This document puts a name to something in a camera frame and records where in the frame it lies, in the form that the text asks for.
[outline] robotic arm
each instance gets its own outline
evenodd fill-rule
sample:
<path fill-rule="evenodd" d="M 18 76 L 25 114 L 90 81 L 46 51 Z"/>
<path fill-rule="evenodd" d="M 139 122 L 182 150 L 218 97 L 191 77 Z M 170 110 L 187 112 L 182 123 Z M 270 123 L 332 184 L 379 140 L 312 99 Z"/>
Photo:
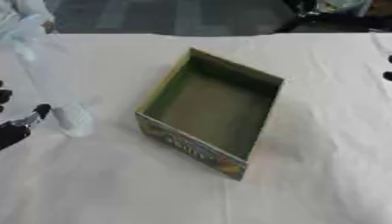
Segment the robotic arm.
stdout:
<path fill-rule="evenodd" d="M 11 99 L 12 91 L 0 90 L 0 113 L 4 110 L 4 104 Z M 8 121 L 0 124 L 0 150 L 16 144 L 31 134 L 31 129 L 43 121 L 51 111 L 49 104 L 38 105 L 30 115 L 23 119 Z"/>

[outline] white tablecloth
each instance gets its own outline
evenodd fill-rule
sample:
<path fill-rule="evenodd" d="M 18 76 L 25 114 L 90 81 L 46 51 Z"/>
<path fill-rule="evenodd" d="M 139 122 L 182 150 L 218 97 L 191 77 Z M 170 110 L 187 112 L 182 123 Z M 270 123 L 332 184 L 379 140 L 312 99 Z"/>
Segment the white tablecloth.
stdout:
<path fill-rule="evenodd" d="M 1 223 L 392 223 L 392 82 L 382 79 L 392 35 L 59 39 L 95 133 L 71 139 L 46 124 L 1 151 Z M 137 104 L 190 46 L 286 80 L 242 182 L 137 128 Z M 39 102 L 15 61 L 0 59 L 16 100 Z"/>

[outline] floor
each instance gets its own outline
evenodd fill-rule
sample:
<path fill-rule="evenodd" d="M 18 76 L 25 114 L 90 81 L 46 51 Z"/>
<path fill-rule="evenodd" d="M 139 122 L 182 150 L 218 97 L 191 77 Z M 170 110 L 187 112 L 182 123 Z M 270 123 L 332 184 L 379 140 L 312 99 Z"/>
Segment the floor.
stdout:
<path fill-rule="evenodd" d="M 293 15 L 281 0 L 46 0 L 63 33 L 248 36 Z"/>

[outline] open box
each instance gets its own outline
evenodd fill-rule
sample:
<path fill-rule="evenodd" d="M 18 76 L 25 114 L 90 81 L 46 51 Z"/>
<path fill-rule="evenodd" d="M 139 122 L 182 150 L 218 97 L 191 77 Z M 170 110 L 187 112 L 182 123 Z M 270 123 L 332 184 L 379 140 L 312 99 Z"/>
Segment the open box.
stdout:
<path fill-rule="evenodd" d="M 241 180 L 283 79 L 191 49 L 137 110 L 142 131 Z"/>

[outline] box side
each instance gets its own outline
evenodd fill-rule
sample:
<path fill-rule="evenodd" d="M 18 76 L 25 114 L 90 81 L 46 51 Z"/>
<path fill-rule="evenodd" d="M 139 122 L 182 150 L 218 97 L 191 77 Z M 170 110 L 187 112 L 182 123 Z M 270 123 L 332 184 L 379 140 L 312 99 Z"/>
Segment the box side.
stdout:
<path fill-rule="evenodd" d="M 180 58 L 177 64 L 171 69 L 169 74 L 164 77 L 164 79 L 148 95 L 147 99 L 144 100 L 142 105 L 137 108 L 136 112 L 143 113 L 155 101 L 155 99 L 165 90 L 167 83 L 169 83 L 170 80 L 176 76 L 178 71 L 188 62 L 190 57 L 191 54 L 190 51 L 188 51 Z"/>
<path fill-rule="evenodd" d="M 248 167 L 248 164 L 243 160 L 230 157 L 151 117 L 136 113 L 136 119 L 145 135 L 155 137 L 161 142 L 170 144 L 179 151 L 184 152 L 219 172 L 225 173 L 233 179 L 241 180 Z"/>
<path fill-rule="evenodd" d="M 239 63 L 233 62 L 228 59 L 223 59 L 222 57 L 214 56 L 210 53 L 203 52 L 203 51 L 195 49 L 195 48 L 191 48 L 190 56 L 200 58 L 203 60 L 207 60 L 207 61 L 212 62 L 215 65 L 218 65 L 220 67 L 225 67 L 226 69 L 234 70 L 234 71 L 236 71 L 238 73 L 242 73 L 250 78 L 254 78 L 254 79 L 258 79 L 259 81 L 267 82 L 270 85 L 273 85 L 277 88 L 280 85 L 282 85 L 282 83 L 284 81 L 282 78 L 277 77 L 275 75 L 265 73 L 263 71 L 254 69 L 249 66 L 241 65 Z"/>

